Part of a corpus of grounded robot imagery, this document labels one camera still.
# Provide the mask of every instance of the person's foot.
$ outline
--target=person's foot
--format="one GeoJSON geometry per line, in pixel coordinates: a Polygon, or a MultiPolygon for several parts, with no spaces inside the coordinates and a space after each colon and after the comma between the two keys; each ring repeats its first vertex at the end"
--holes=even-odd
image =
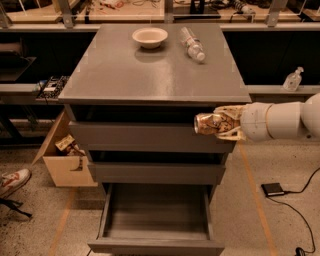
{"type": "Polygon", "coordinates": [[[12,174],[3,174],[0,180],[0,198],[6,198],[22,187],[30,176],[31,172],[28,169],[22,169],[12,174]]]}

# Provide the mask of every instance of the white bottle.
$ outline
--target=white bottle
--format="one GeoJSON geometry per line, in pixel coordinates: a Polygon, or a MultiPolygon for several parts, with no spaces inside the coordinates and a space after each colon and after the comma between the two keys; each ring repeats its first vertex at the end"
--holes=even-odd
{"type": "Polygon", "coordinates": [[[190,28],[183,27],[180,30],[180,41],[187,49],[188,55],[197,62],[203,62],[206,55],[203,52],[202,44],[190,28]]]}
{"type": "Polygon", "coordinates": [[[290,92],[296,91],[302,79],[300,73],[303,71],[302,67],[298,67],[294,73],[289,74],[284,81],[283,88],[290,92]]]}

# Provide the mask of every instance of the floor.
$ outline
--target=floor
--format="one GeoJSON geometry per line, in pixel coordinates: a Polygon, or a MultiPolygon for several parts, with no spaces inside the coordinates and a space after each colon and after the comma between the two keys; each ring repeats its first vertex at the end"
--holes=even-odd
{"type": "MultiPolygon", "coordinates": [[[[103,193],[99,188],[55,187],[43,160],[31,166],[39,146],[0,146],[0,174],[29,168],[29,182],[9,199],[21,201],[31,219],[0,205],[0,254],[5,256],[109,255],[90,252],[97,236],[103,193]]],[[[320,167],[320,142],[238,142],[227,160],[222,184],[210,204],[221,256],[293,256],[296,247],[312,250],[300,215],[266,199],[260,185],[280,182],[299,191],[320,167]]],[[[308,221],[320,255],[320,173],[302,194],[275,198],[296,208],[308,221]]]]}

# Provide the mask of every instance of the open cardboard box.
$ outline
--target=open cardboard box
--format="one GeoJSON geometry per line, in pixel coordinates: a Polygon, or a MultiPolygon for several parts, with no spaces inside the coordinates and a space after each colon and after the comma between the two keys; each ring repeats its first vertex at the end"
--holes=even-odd
{"type": "Polygon", "coordinates": [[[55,142],[70,134],[69,122],[66,111],[62,111],[56,118],[32,165],[42,157],[57,187],[96,187],[98,184],[91,177],[86,156],[82,157],[82,169],[79,169],[79,156],[58,155],[55,142]]]}

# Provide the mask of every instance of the cabinet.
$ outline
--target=cabinet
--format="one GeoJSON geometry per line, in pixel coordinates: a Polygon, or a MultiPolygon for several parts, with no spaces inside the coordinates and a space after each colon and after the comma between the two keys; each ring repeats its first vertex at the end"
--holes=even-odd
{"type": "Polygon", "coordinates": [[[209,204],[234,142],[196,135],[194,116],[250,102],[219,26],[187,24],[204,64],[178,40],[182,25],[102,25],[59,97],[106,196],[94,252],[219,255],[209,204]],[[155,26],[169,36],[154,50],[132,33],[155,26]]]}

